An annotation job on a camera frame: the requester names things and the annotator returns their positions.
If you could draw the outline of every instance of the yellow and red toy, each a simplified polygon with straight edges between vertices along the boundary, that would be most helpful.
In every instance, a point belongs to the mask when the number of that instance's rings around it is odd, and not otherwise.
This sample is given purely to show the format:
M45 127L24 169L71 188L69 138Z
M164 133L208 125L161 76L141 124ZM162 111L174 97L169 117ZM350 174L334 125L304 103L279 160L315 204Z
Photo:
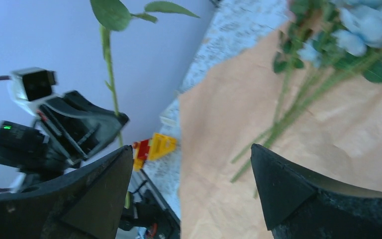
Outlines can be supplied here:
M140 171L147 160L155 161L176 148L177 139L163 134L155 133L152 138L134 142L134 171Z

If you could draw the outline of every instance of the kraft paper sheet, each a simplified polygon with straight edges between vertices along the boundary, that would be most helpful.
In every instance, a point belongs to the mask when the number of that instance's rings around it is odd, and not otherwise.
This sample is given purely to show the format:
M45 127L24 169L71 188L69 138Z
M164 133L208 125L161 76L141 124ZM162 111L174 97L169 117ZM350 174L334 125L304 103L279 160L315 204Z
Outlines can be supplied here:
M213 67L180 96L183 239L271 239L249 170L230 160L273 120L283 75L272 71L278 32ZM299 82L305 71L298 71ZM382 191L382 85L361 76L313 104L272 150L331 178Z

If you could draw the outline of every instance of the white speckled surface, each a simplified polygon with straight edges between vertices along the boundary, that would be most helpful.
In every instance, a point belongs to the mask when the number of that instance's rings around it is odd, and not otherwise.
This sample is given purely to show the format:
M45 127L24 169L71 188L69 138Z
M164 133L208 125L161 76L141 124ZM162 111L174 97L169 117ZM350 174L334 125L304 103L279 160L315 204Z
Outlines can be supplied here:
M260 37L287 20L285 10L286 0L223 0L179 91L183 93L201 82L212 66L253 47ZM175 100L162 114L175 121L176 126L165 125L160 133L180 141L179 111L179 102ZM144 167L179 218L181 157L178 145L175 152Z

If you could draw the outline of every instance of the brown paper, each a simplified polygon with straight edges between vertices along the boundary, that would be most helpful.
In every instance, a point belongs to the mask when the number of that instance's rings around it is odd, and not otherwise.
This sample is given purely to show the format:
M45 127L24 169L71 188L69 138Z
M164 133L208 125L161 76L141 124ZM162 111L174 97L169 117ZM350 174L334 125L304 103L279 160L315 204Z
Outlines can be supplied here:
M273 238L253 198L252 171L234 184L229 180L250 153L236 164L230 160L272 123L283 79L271 70L277 42L273 32L180 96L181 238ZM334 179L382 191L382 85L361 76L338 85L272 150Z

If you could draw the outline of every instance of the white wall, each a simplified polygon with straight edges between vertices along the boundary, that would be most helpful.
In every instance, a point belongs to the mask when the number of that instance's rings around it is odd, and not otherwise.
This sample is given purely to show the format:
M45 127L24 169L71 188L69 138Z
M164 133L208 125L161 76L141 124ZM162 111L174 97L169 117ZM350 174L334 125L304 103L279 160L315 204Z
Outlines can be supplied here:
M112 35L118 101L131 120L123 131L125 144L158 130L158 115L175 97L214 15L209 0L172 1L201 18L160 13L157 24L134 20L126 31ZM150 1L123 2L139 13ZM98 22L88 0L0 0L0 75L31 66L57 72L57 93L77 90L96 105L112 109L103 82L107 71ZM1 120L25 125L32 120L9 100L6 82L0 82ZM15 169L0 165L0 187L7 187L16 175Z

